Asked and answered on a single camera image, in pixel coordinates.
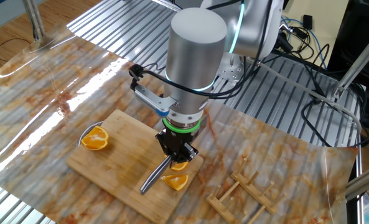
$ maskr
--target teal light ring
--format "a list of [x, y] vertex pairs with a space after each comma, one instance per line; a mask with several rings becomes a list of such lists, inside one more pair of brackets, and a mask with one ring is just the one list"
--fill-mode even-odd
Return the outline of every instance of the teal light ring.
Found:
[[[172, 80], [170, 80], [170, 78], [167, 76], [166, 71], [165, 71], [165, 77], [166, 77], [166, 79], [167, 79], [167, 80], [172, 81]], [[216, 80], [216, 78], [213, 80], [213, 82], [212, 82], [211, 84], [209, 84], [209, 85], [208, 85], [208, 86], [206, 86], [206, 87], [199, 88], [199, 89], [192, 89], [192, 90], [193, 90], [193, 91], [204, 91], [204, 90], [207, 90], [207, 89], [209, 89], [210, 87], [212, 87], [212, 86], [213, 86], [213, 84], [215, 84], [215, 80]]]
[[233, 39], [233, 43], [231, 44], [231, 49], [228, 53], [233, 53], [235, 45], [236, 45], [236, 41], [238, 40], [238, 36], [240, 34], [240, 29], [241, 29], [241, 24], [242, 24], [242, 19], [244, 18], [244, 11], [245, 11], [245, 4], [241, 4], [241, 12], [240, 12], [240, 18], [238, 18], [238, 23], [236, 25], [236, 29], [235, 29], [235, 35], [234, 35], [234, 39]]

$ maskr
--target metal pole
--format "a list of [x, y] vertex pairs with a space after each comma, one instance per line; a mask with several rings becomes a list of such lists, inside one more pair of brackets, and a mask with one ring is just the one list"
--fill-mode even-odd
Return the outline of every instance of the metal pole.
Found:
[[363, 70], [364, 66], [369, 62], [369, 44], [365, 47], [364, 51], [358, 56], [357, 60], [353, 63], [346, 75], [338, 82], [334, 88], [334, 97], [339, 99], [342, 93], [347, 89], [355, 77]]
[[32, 30], [34, 31], [34, 39], [35, 41], [39, 40], [45, 35], [45, 29], [36, 2], [35, 0], [22, 0], [22, 2], [27, 11], [29, 22], [32, 25]]
[[357, 195], [360, 195], [367, 190], [369, 190], [369, 170], [354, 178], [347, 184], [346, 201], [357, 197]]

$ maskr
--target green ring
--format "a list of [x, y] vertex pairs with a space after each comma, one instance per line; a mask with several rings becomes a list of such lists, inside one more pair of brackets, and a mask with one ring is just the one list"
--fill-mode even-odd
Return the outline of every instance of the green ring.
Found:
[[166, 118], [162, 119], [162, 122], [166, 125], [167, 128], [169, 128], [171, 131], [174, 131], [176, 133], [179, 134], [187, 134], [187, 133], [191, 133], [193, 131], [198, 130], [198, 128], [201, 126], [201, 119], [199, 119], [198, 123], [189, 129], [182, 129], [182, 128], [176, 128], [175, 126], [171, 125]]

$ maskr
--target black device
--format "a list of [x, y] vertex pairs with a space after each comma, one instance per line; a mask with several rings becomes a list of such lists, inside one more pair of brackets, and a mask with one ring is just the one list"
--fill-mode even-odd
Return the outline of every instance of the black device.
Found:
[[309, 15], [303, 15], [303, 27], [308, 30], [313, 29], [313, 17]]
[[274, 48], [281, 48], [283, 51], [289, 53], [294, 47], [287, 41], [287, 35], [284, 32], [280, 32], [277, 36], [277, 41], [274, 45]]
[[303, 32], [303, 30], [299, 29], [298, 27], [291, 27], [294, 31], [294, 34], [296, 34], [298, 37], [300, 37], [301, 39], [306, 39], [307, 38], [307, 34], [305, 32]]

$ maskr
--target silver cylindrical robot joint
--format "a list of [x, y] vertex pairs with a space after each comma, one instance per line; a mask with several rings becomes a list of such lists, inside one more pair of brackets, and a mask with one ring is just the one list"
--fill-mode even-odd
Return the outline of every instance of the silver cylindrical robot joint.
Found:
[[[165, 76], [195, 91], [210, 93], [225, 48], [227, 26], [216, 13], [200, 8], [178, 12], [170, 23]], [[165, 84], [164, 96], [178, 103], [167, 120], [180, 128], [190, 128], [202, 116], [208, 97], [195, 95]]]

